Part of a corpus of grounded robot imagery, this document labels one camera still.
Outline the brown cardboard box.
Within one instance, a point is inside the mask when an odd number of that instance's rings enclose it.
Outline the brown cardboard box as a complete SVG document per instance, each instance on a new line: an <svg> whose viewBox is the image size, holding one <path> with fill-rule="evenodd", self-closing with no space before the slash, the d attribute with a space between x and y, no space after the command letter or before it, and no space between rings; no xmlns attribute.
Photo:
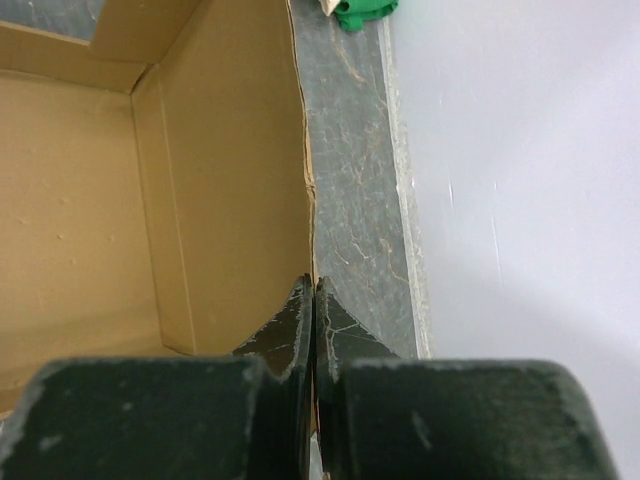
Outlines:
<svg viewBox="0 0 640 480"><path fill-rule="evenodd" d="M286 1L1 25L1 412L46 363L225 354L312 269Z"/></svg>

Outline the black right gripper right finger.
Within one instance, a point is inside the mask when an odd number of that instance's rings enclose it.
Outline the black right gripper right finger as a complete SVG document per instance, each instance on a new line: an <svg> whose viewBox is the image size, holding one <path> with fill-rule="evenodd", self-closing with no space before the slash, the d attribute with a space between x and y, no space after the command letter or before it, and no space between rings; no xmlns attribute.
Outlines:
<svg viewBox="0 0 640 480"><path fill-rule="evenodd" d="M336 383L346 363L378 357L398 355L342 305L329 277L320 278L316 289L318 382Z"/></svg>

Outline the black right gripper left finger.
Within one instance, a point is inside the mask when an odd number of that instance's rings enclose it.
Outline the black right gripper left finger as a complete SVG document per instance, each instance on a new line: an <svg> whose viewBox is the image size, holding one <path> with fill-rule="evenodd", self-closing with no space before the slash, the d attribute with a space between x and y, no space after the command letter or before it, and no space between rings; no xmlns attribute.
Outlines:
<svg viewBox="0 0 640 480"><path fill-rule="evenodd" d="M308 367L312 326L313 284L304 274L295 280L281 309L231 354L260 358L278 381L286 382Z"/></svg>

